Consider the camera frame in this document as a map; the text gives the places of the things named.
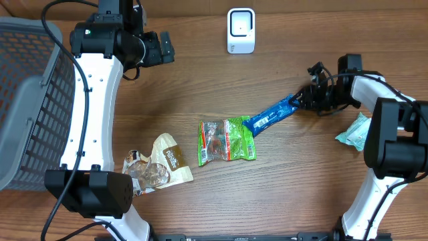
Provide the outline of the blue Oreo packet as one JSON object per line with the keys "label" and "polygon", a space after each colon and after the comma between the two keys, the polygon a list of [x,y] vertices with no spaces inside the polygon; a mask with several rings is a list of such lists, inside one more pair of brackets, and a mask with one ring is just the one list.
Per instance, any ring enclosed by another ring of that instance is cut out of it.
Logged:
{"label": "blue Oreo packet", "polygon": [[271,125],[294,114],[298,108],[299,102],[290,94],[258,115],[244,120],[243,125],[256,137]]}

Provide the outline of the green snack bag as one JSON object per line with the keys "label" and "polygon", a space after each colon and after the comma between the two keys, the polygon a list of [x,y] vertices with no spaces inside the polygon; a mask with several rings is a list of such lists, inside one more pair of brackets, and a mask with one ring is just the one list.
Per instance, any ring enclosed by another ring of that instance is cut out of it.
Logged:
{"label": "green snack bag", "polygon": [[199,123],[198,163],[257,159],[252,132],[243,125],[249,116]]}

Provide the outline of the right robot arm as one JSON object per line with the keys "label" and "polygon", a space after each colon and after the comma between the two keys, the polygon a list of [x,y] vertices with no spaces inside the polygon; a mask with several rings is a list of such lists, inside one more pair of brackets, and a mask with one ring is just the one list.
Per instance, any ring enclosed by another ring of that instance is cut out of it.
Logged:
{"label": "right robot arm", "polygon": [[427,176],[427,102],[392,87],[376,71],[364,70],[359,54],[338,59],[333,75],[318,62],[308,68],[311,83],[289,103],[318,116],[348,106],[364,106],[371,114],[364,144],[366,177],[351,207],[331,232],[312,233],[315,240],[390,240],[379,224],[399,192]]}

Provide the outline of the light teal snack packet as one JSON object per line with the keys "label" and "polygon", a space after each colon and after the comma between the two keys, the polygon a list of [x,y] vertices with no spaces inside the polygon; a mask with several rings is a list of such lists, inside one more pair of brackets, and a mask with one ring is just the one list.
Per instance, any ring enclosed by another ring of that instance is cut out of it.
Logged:
{"label": "light teal snack packet", "polygon": [[370,123],[371,118],[364,116],[363,113],[360,112],[350,127],[336,136],[335,139],[341,143],[355,147],[357,151],[362,151],[368,135]]}

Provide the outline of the beige cookie bag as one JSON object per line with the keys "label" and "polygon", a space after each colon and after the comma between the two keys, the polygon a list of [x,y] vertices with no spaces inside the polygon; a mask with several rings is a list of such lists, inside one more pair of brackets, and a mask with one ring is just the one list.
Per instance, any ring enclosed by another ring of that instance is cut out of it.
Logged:
{"label": "beige cookie bag", "polygon": [[157,137],[148,157],[129,151],[122,172],[132,178],[134,197],[193,180],[181,148],[168,133]]}

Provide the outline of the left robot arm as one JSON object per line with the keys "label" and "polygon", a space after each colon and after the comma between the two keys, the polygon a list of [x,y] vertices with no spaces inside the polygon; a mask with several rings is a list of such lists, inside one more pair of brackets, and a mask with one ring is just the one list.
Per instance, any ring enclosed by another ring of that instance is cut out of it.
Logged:
{"label": "left robot arm", "polygon": [[131,176],[114,171],[114,108],[126,71],[171,63],[175,51],[167,32],[144,30],[140,1],[99,1],[96,9],[63,50],[75,73],[71,125],[60,167],[45,172],[44,184],[57,206],[105,227],[113,240],[155,240],[132,204]]}

